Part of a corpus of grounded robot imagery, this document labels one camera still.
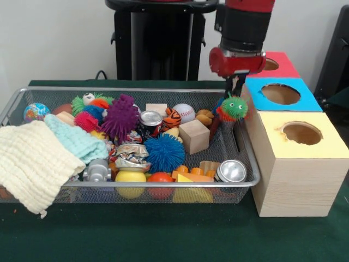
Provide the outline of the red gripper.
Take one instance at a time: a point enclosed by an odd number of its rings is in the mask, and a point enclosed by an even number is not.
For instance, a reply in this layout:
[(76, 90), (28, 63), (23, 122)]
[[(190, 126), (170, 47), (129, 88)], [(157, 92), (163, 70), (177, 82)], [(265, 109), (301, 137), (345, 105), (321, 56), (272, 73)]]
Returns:
[(226, 78), (226, 98), (237, 83), (237, 96), (240, 97), (247, 74), (257, 74), (266, 65), (266, 53), (232, 52), (221, 47), (214, 47), (209, 53), (209, 65), (212, 72)]

